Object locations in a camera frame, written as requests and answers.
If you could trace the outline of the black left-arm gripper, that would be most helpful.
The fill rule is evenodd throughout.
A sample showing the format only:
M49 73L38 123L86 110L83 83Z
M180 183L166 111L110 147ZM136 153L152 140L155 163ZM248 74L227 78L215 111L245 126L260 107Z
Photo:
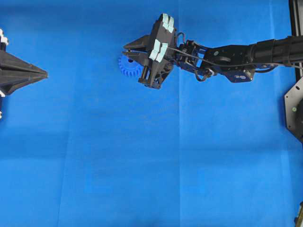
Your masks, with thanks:
M2 101L8 95L24 86L48 78L43 69L27 63L16 56L7 53L8 38L0 30L0 118L2 119Z

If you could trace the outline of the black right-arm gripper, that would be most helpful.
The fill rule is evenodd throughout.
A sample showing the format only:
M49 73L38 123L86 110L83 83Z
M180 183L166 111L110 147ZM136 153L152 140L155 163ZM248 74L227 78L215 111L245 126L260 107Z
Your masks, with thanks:
M143 66L140 83L149 88L160 89L173 69L171 60L166 58L169 57L169 46L174 43L174 35L174 18L163 13L154 23L150 35L144 35L123 46L130 51L122 54Z

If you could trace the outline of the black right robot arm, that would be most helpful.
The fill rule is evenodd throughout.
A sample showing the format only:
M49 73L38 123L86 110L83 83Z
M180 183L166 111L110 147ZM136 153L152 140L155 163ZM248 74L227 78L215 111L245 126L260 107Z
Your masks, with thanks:
M303 61L303 37L288 36L250 45L205 47L182 40L174 18L161 14L151 33L124 46L123 55L143 67L139 83L160 89L175 66L193 73L199 82L218 74L232 83L250 82L255 73L267 73L278 66L298 68Z

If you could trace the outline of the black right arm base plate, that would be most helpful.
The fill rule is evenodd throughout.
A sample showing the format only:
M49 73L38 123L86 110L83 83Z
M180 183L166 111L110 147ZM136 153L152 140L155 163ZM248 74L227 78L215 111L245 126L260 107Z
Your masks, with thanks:
M302 143L303 142L303 78L284 96L285 117L287 129Z

